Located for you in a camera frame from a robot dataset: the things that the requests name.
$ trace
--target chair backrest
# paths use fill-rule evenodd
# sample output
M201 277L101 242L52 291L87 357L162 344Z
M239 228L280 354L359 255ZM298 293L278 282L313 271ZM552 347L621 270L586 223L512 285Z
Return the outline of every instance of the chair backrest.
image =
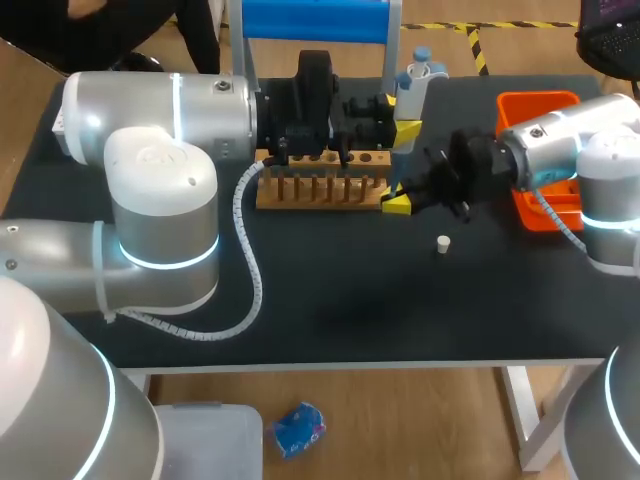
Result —
M258 89L250 38L385 45L381 90L393 93L402 0L228 0L233 72Z
M245 38L386 44L384 0L243 0Z

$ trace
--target wooden floor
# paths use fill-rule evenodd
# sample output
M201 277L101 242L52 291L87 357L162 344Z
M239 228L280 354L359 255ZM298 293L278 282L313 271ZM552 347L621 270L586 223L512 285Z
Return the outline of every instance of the wooden floor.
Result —
M578 0L405 0L404 22L576 21L578 8ZM487 29L481 31L480 42L491 74L589 73L575 53L573 33ZM227 34L223 68L230 70ZM402 32L399 67L407 64L417 45L432 47L435 59L452 75L477 73L463 34ZM379 74L383 55L382 47L367 45L261 40L254 48L261 76L292 75L301 48L328 48L342 76ZM175 27L162 28L141 50L167 69L194 71ZM0 48L0 210L57 79L13 49ZM615 81L606 82L605 89L628 92ZM530 370L539 399L560 373L557 368ZM309 452L284 462L266 444L267 480L567 478L559 458L537 477L520 473L503 386L491 369L171 376L156 379L153 387L157 403L215 400L252 405L265 424L300 401L320 408L328 432Z

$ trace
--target blue plastic bag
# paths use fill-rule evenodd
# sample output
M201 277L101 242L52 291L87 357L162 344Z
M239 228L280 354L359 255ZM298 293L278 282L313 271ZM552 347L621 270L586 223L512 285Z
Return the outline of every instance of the blue plastic bag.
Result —
M320 410L305 402L271 427L282 458L292 458L304 452L327 430Z

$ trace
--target black table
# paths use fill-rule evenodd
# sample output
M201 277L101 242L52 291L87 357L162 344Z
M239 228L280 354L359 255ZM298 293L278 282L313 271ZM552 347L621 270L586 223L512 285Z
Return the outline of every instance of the black table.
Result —
M347 95L373 93L376 84L343 80L342 88ZM492 131L496 96L514 90L599 95L586 76L434 82L416 151L456 128ZM43 114L4 216L112 221L103 172L65 157L50 132L60 94L59 88ZM412 168L422 161L416 155ZM231 220L233 189L247 165L217 165L218 291L205 307L172 322L219 330L249 308L251 283ZM637 280L597 272L559 233L527 232L511 201L478 206L467 225L442 207L406 217L256 211L254 201L255 187L245 198L245 222L265 298L248 331L197 343L126 318L114 324L98 313L67 318L118 367L154 372L602 358L637 322ZM452 239L444 257L434 254L439 235Z

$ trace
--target orange container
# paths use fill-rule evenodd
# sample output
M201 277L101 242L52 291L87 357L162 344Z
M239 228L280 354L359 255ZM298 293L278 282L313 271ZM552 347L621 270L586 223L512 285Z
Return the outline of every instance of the orange container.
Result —
M565 91L558 92L505 92L498 97L498 125L496 135L518 123L526 122L545 113L580 103L580 98ZM540 192L562 221L574 231L584 228L580 218L580 190L577 180L565 180L541 188ZM544 212L531 193L512 191L518 213L524 226L534 232L557 230L555 223Z

